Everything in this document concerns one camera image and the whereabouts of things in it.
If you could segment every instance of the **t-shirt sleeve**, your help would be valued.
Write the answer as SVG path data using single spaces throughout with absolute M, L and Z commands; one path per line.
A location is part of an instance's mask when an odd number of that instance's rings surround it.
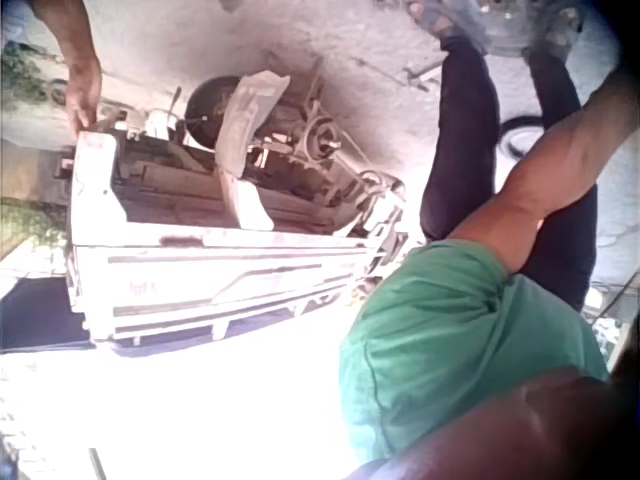
M 361 461 L 389 457 L 467 408 L 499 336 L 507 279 L 481 245 L 444 241 L 376 289 L 341 348 L 343 414 Z

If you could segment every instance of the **machinery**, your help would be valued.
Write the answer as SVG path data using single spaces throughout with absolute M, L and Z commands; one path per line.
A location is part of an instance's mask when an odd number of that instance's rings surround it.
M 94 343 L 229 322 L 375 284 L 409 246 L 403 184 L 366 163 L 322 109 L 272 72 L 197 89 L 185 118 L 152 112 L 83 132 L 69 174 L 72 310 Z

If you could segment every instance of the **leg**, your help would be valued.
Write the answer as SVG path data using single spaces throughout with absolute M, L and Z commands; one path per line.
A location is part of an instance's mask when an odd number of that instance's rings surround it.
M 498 98 L 482 55 L 465 37 L 443 41 L 440 136 L 420 224 L 441 240 L 494 193 Z
M 580 101 L 564 63 L 539 50 L 528 58 L 542 107 L 545 128 L 580 109 Z M 522 273 L 581 310 L 596 260 L 598 192 L 545 220 Z

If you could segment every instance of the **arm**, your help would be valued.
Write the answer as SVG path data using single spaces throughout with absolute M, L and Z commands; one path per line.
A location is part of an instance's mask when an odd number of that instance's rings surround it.
M 77 135 L 96 121 L 102 70 L 82 0 L 30 0 L 33 12 L 51 30 L 69 67 L 66 109 Z
M 619 71 L 578 112 L 545 132 L 512 170 L 502 191 L 449 238 L 484 245 L 510 272 L 527 261 L 538 225 L 579 200 L 618 147 L 640 126 L 634 80 Z

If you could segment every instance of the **man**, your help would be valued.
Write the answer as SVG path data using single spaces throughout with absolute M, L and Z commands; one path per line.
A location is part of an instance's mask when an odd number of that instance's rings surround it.
M 638 128 L 637 91 L 616 71 L 581 109 L 564 64 L 578 12 L 557 12 L 523 52 L 546 133 L 494 195 L 483 45 L 441 2 L 410 3 L 448 52 L 421 211 L 433 243 L 378 287 L 342 345 L 343 411 L 364 465 L 352 478 L 567 478 L 621 411 L 579 312 L 595 182 Z
M 24 17 L 19 2 L 2 3 L 2 47 L 19 39 Z M 51 30 L 69 67 L 66 111 L 73 133 L 96 121 L 102 87 L 102 70 L 96 55 L 89 17 L 82 0 L 30 0 L 33 13 Z

